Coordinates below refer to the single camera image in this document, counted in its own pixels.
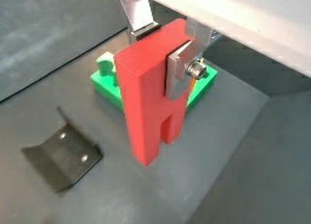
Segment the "black metal bracket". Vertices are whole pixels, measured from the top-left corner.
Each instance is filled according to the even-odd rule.
[[[103,153],[59,107],[58,110],[66,120],[65,127],[42,145],[23,148],[22,152],[49,185],[62,191],[89,173]]]

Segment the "green base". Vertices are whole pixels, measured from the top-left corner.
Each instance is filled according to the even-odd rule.
[[[117,105],[117,107],[123,111],[123,102],[121,88],[118,86],[117,74],[115,74],[115,63],[114,55],[111,53],[105,53],[97,60],[99,65],[99,70],[91,75],[91,80],[94,83],[95,90]],[[187,101],[187,112],[193,109],[203,94],[210,89],[213,81],[218,75],[218,71],[209,65],[207,75],[201,80],[197,81],[194,89],[191,91],[189,101]]]

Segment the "screw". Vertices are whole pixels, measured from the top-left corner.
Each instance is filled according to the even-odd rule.
[[[198,60],[194,60],[186,68],[186,74],[195,80],[199,80],[206,75],[206,73],[207,68],[199,63]]]
[[[87,162],[87,160],[89,160],[89,155],[85,155],[85,156],[82,157],[82,162]]]
[[[62,133],[61,134],[61,139],[65,139],[66,138],[66,133]]]

